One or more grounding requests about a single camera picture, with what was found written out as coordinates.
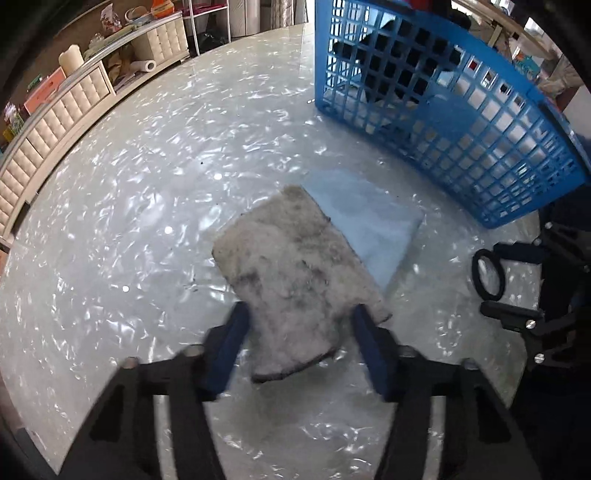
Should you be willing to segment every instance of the screw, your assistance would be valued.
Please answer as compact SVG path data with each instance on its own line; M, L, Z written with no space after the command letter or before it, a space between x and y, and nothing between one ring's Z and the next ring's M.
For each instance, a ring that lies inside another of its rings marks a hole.
M474 360L473 358L466 358L463 362L462 362L463 367L466 370L478 370L478 364L476 363L476 360Z
M130 370L132 368L135 368L138 365L139 365L139 361L134 356L129 356L125 360L123 360L123 362L121 362L121 367L125 368L126 370Z
M404 358L414 358L417 356L417 351L411 346L402 345L398 347L398 356Z
M195 344L189 345L185 350L183 350L184 356L198 356L201 355L204 351L203 345Z

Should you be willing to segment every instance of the black ring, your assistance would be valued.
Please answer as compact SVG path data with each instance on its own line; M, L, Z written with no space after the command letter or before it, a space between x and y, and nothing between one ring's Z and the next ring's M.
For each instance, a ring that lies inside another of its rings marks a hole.
M490 293L482 283L482 279L480 277L480 270L478 269L478 261L481 258L488 258L491 261L492 266L495 267L496 274L499 277L499 291L496 294ZM501 258L494 252L483 248L476 252L472 257L472 283L474 284L474 288L476 289L476 293L482 298L482 300L493 300L499 301L502 296L505 294L505 287L507 285L507 281L505 278L505 270L503 270L503 266L501 265Z

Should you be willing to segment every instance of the light blue cloth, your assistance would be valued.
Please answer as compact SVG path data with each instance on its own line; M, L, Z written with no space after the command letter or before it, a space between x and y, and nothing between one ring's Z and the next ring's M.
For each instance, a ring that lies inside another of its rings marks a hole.
M302 187L316 201L384 292L423 220L367 180L345 170L314 171Z

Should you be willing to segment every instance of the pink box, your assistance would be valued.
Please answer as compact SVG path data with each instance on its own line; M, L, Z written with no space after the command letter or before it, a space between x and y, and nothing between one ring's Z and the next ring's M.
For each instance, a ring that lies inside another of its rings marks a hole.
M30 94L27 101L25 101L25 108L29 114L33 114L40 105L42 105L53 92L55 92L61 83L66 79L66 74L59 67L55 72L49 75L48 78L43 80L37 88L35 88Z

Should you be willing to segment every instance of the green item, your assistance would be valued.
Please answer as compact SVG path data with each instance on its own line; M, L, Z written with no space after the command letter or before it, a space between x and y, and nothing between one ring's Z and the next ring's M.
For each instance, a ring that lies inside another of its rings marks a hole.
M40 73L37 75L29 85L27 85L27 94L29 94L37 85L43 81L43 75Z
M15 137L22 130L24 125L25 122L22 120L21 114L18 113L18 111L14 112L10 118L10 125L8 125L8 128L12 131Z

